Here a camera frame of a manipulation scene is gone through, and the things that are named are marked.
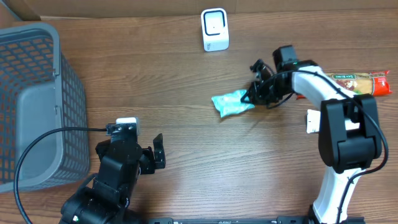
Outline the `white cream tube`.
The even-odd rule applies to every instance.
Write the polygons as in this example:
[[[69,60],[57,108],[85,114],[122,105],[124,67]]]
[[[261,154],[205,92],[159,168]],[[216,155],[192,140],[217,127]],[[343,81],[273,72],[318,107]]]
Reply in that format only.
[[[307,133],[317,133],[320,129],[320,115],[321,112],[317,110],[307,110],[307,125],[306,132]],[[351,120],[345,120],[345,128],[346,130],[358,129],[359,123],[353,123]]]

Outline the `white barcode scanner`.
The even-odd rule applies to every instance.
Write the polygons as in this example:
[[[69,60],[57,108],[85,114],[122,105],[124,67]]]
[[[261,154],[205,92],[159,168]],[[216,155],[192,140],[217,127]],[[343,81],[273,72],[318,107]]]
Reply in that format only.
[[[206,52],[226,50],[229,47],[228,19],[224,9],[204,10],[201,13],[201,29]]]

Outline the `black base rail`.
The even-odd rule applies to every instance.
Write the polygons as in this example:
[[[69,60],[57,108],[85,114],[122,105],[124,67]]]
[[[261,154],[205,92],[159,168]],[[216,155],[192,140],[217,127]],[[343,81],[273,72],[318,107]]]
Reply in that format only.
[[[318,221],[308,216],[279,216],[277,218],[246,218],[246,219],[173,219],[151,218],[148,224],[316,224]]]

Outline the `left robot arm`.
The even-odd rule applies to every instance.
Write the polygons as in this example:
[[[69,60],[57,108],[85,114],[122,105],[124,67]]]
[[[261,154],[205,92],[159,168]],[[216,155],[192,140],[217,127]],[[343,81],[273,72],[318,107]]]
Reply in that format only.
[[[60,223],[147,223],[128,209],[141,174],[165,168],[163,135],[142,148],[136,133],[116,133],[97,144],[99,171],[90,175],[64,204]]]

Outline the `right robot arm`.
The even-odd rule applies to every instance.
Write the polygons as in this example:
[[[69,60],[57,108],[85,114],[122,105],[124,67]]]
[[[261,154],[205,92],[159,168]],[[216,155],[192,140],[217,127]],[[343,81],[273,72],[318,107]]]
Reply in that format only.
[[[388,157],[379,126],[376,100],[345,90],[326,76],[314,61],[275,60],[275,72],[261,59],[251,65],[256,80],[241,100],[270,107],[284,95],[298,93],[320,111],[318,150],[326,171],[308,215],[292,223],[364,223],[347,215],[360,177],[376,172],[373,160]]]

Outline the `light blue wipes packet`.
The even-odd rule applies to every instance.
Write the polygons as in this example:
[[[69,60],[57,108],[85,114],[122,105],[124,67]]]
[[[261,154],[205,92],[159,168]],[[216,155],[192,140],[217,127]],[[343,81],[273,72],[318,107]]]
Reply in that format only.
[[[220,113],[220,117],[224,118],[255,108],[253,104],[241,101],[241,98],[244,97],[246,93],[246,90],[236,90],[225,95],[213,96],[211,100],[216,110]]]

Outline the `grey plastic mesh basket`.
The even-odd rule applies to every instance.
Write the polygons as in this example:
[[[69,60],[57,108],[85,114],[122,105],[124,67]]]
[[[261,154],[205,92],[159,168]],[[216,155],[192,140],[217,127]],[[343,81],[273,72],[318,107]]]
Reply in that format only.
[[[39,190],[90,169],[85,89],[45,23],[1,30],[1,192]]]

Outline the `orange spaghetti packet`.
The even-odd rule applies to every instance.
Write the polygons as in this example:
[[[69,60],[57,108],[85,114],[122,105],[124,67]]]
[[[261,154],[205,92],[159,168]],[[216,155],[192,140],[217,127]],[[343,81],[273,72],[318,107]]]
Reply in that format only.
[[[392,94],[392,90],[387,81],[388,74],[389,70],[369,73],[326,73],[326,76],[344,89],[353,91],[356,94],[384,96]]]

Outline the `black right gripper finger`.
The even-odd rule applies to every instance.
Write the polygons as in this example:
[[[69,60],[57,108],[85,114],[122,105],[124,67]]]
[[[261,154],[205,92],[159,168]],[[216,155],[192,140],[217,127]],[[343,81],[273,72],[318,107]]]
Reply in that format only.
[[[271,77],[271,68],[262,59],[258,59],[249,69],[254,74],[255,80],[260,82],[266,81]]]
[[[242,103],[249,103],[249,104],[257,105],[258,104],[258,95],[257,95],[258,88],[259,88],[259,85],[257,83],[251,83],[251,86],[243,94],[240,101]]]

